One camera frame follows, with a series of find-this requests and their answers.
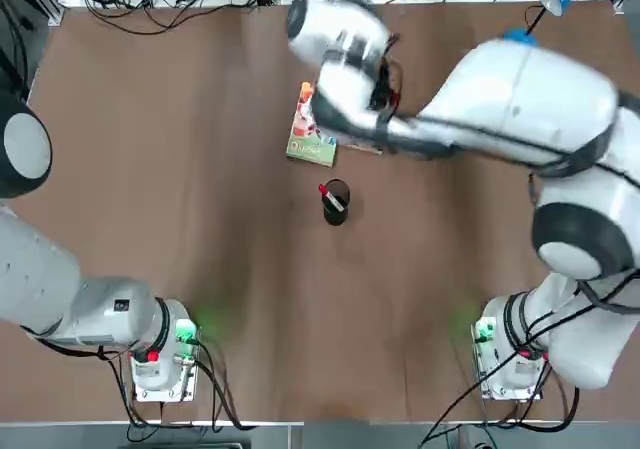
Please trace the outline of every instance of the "black cup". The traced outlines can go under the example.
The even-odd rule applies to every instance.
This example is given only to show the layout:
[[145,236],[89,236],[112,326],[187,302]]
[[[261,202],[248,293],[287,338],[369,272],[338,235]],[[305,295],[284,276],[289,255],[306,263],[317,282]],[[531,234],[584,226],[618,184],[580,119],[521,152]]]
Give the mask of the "black cup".
[[349,215],[349,201],[351,200],[351,193],[349,192],[349,186],[340,179],[331,179],[324,187],[327,188],[333,196],[343,205],[344,211],[338,211],[331,201],[322,196],[322,205],[324,206],[324,219],[332,226],[341,225]]

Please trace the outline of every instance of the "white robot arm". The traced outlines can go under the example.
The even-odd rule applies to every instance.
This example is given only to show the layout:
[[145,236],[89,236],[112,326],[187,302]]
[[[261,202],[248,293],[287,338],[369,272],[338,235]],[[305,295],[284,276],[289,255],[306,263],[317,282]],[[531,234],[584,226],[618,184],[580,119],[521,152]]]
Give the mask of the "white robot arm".
[[[26,194],[48,178],[51,142],[27,106],[0,93],[0,199]],[[84,277],[75,257],[0,205],[0,320],[62,346],[130,351],[136,385],[159,400],[182,387],[195,326],[178,301],[153,297],[126,277]]]
[[[541,181],[532,242],[551,275],[526,294],[496,298],[481,323],[481,371],[521,348],[535,331],[601,299],[640,307],[640,103],[602,74],[559,54],[503,40],[481,44],[415,117],[369,109],[389,31],[353,3],[298,0],[288,16],[294,53],[320,66],[312,110],[323,130],[427,158],[456,150],[527,166]],[[526,399],[543,357],[577,387],[607,384],[640,311],[603,309],[538,338],[489,379],[487,395]]]

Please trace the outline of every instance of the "brown table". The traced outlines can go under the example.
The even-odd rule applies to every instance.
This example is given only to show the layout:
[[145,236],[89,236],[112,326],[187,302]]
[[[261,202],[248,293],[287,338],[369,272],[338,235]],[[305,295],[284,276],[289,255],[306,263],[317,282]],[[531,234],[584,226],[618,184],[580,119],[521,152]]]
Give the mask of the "brown table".
[[[525,7],[383,7],[402,36],[403,109],[426,104],[476,44],[521,26]],[[222,345],[242,419],[434,420],[471,378],[469,324],[483,304],[546,273],[529,242],[527,175],[471,156],[341,149],[333,169],[285,158],[300,82],[313,77],[287,49],[285,13],[221,11],[161,37],[68,14],[31,101],[53,172],[13,207],[86,273],[142,278],[183,301]],[[537,36],[640,93],[610,4],[575,4]],[[333,176],[353,194],[337,229],[317,194]],[[580,419],[640,416],[632,339],[610,385],[583,395]],[[106,365],[47,352],[8,324],[0,344],[0,420],[126,419]],[[551,386],[533,417],[561,417]],[[206,420],[210,401],[201,381],[197,402],[167,417]],[[472,398],[451,414],[480,418]]]

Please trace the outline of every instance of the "tabletop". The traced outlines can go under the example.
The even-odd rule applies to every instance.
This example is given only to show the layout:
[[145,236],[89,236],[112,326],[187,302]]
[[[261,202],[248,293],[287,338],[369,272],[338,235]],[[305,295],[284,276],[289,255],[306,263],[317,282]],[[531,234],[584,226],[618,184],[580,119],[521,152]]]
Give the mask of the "tabletop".
[[[465,53],[522,26],[526,7],[378,8],[401,35],[401,109],[418,111]],[[546,274],[530,245],[527,174],[469,155],[339,148],[332,169],[287,159],[300,82],[315,73],[288,51],[285,18],[283,7],[223,10],[131,36],[67,14],[30,101],[50,131],[53,170],[12,208],[86,274],[141,278],[181,300],[221,347],[241,419],[435,420],[471,381],[469,325],[483,305]],[[609,3],[574,5],[536,31],[640,93],[626,22]],[[338,228],[317,192],[332,177],[352,191]],[[126,420],[104,363],[1,329],[0,421]],[[637,420],[638,367],[634,335],[578,418]],[[560,419],[560,406],[552,387],[532,417]],[[204,421],[210,408],[200,378],[196,402],[166,411]],[[507,409],[492,404],[490,417]],[[477,397],[450,418],[480,420]]]

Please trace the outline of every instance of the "red marker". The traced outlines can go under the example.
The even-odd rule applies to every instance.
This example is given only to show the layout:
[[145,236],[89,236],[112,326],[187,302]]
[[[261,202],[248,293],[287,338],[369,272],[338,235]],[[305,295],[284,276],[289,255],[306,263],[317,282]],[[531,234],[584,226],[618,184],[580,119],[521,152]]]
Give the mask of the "red marker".
[[326,187],[320,184],[318,186],[318,189],[320,189],[320,192],[324,197],[329,199],[329,202],[331,203],[331,205],[335,207],[338,212],[344,211],[344,206],[340,204],[340,201],[337,200],[336,197],[333,194],[331,194]]

